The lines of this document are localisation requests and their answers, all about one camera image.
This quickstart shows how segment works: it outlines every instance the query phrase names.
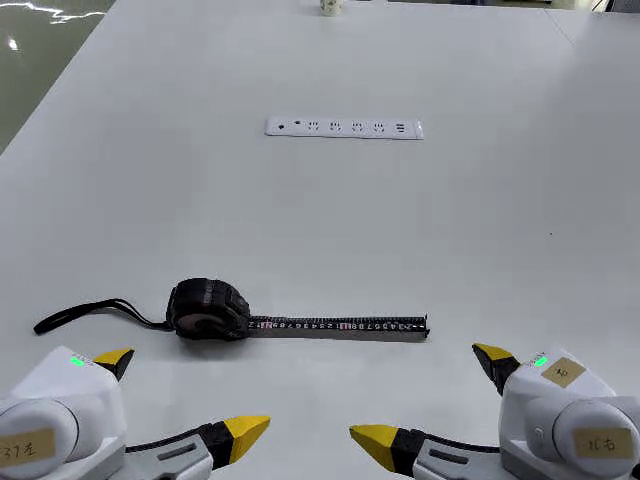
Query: white table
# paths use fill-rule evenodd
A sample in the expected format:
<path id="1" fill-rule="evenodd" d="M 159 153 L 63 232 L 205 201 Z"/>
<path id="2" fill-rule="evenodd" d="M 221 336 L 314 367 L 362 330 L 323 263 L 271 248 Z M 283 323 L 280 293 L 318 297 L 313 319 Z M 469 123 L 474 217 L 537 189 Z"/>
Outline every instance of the white table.
<path id="1" fill-rule="evenodd" d="M 640 19 L 296 0 L 119 0 L 0 159 L 0 384 L 133 346 L 132 443 L 272 426 L 218 479 L 389 479 L 358 423 L 497 441 L 474 341 L 559 343 L 640 395 Z M 270 114 L 421 117 L 422 142 L 263 135 Z M 225 279 L 256 313 L 420 314 L 423 344 L 190 344 L 56 309 Z"/>

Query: handwritten label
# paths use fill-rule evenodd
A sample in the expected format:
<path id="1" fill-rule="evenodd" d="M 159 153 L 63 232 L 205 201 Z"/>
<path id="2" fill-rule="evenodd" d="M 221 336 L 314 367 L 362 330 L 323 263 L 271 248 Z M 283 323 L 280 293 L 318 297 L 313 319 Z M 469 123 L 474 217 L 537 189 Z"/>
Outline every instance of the handwritten label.
<path id="1" fill-rule="evenodd" d="M 576 455 L 582 458 L 635 457 L 633 437 L 628 428 L 576 428 L 573 431 Z"/>
<path id="2" fill-rule="evenodd" d="M 562 357 L 549 368 L 547 368 L 542 376 L 552 381 L 562 388 L 567 388 L 573 381 L 582 375 L 587 369 L 579 363 L 574 362 L 566 357 Z"/>
<path id="3" fill-rule="evenodd" d="M 37 462 L 56 455 L 53 428 L 0 437 L 0 468 Z"/>

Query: black strap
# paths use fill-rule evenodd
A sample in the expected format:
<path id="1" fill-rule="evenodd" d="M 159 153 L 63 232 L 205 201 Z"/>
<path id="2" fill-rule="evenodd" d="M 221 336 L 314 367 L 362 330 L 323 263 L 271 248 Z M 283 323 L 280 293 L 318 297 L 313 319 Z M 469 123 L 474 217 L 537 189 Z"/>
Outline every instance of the black strap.
<path id="1" fill-rule="evenodd" d="M 163 330 L 165 332 L 170 332 L 173 330 L 173 328 L 167 322 L 150 322 L 149 320 L 144 318 L 144 316 L 126 300 L 123 300 L 121 298 L 110 298 L 108 300 L 101 300 L 99 302 L 85 303 L 83 305 L 67 308 L 66 310 L 54 313 L 53 315 L 45 318 L 35 327 L 33 327 L 33 331 L 38 335 L 42 335 L 43 333 L 47 333 L 51 330 L 61 327 L 62 325 L 75 320 L 76 318 L 88 315 L 95 312 L 96 310 L 104 310 L 109 308 L 119 310 L 120 312 L 129 315 L 131 318 L 143 324 L 147 328 L 151 328 L 153 330 Z"/>

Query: power strip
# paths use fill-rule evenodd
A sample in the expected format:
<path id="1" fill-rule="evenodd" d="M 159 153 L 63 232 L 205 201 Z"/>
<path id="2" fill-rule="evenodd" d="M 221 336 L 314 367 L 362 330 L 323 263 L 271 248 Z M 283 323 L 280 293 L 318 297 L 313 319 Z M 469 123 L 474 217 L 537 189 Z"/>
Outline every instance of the power strip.
<path id="1" fill-rule="evenodd" d="M 265 134 L 288 137 L 424 140 L 420 120 L 269 117 Z"/>

